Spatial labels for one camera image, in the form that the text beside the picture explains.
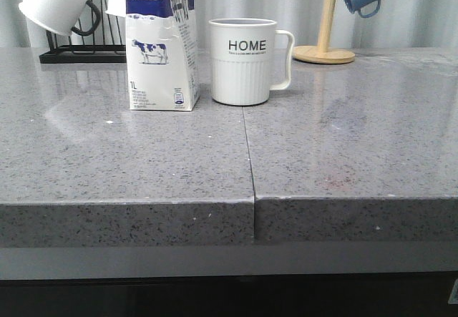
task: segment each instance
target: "mug handle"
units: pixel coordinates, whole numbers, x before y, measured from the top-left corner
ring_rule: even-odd
[[[370,14],[362,14],[361,13],[361,10],[358,9],[358,14],[361,18],[370,18],[371,16],[374,16],[375,14],[377,14],[379,12],[379,9],[380,9],[380,3],[381,3],[381,0],[377,0],[377,7],[375,8],[375,10],[370,13]]]
[[[94,14],[95,14],[95,22],[92,25],[92,27],[90,29],[88,29],[87,31],[82,31],[81,29],[78,29],[77,27],[73,26],[72,27],[72,31],[74,33],[80,35],[80,36],[89,36],[89,35],[93,34],[95,29],[99,26],[100,19],[102,18],[102,15],[100,14],[100,10],[97,8],[97,6],[91,0],[87,0],[86,1],[86,5],[88,5],[90,7],[90,9],[92,9],[92,11],[94,12]]]
[[[291,61],[293,60],[294,35],[282,29],[276,29],[276,34],[284,34],[288,37],[288,47],[286,48],[285,58],[285,79],[278,84],[272,84],[271,90],[283,90],[291,84]]]

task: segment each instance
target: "wooden base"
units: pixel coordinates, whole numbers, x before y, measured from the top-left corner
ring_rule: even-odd
[[[344,64],[355,60],[355,54],[351,51],[340,49],[328,49],[327,52],[318,53],[317,47],[295,47],[293,57],[299,61],[319,64]]]

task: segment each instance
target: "whole milk carton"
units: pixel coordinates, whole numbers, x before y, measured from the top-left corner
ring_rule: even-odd
[[[199,98],[194,0],[126,0],[130,109],[190,111]]]

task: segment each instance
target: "speckled surface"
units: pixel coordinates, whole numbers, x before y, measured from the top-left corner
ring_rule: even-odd
[[[125,64],[40,53],[0,49],[0,247],[252,241],[241,109],[130,111]]]
[[[356,53],[245,108],[256,238],[458,240],[458,52]]]
[[[193,112],[129,111],[124,64],[42,52],[0,49],[0,248],[458,240],[458,52],[294,62],[243,108],[200,54]]]

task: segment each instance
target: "dish rack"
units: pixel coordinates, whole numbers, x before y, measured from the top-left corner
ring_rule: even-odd
[[[59,36],[47,33],[49,51],[39,55],[42,64],[57,63],[125,63],[124,18],[106,14],[108,0],[91,0],[99,8],[102,18],[91,36]],[[78,20],[78,27],[94,23],[94,15],[86,8]]]

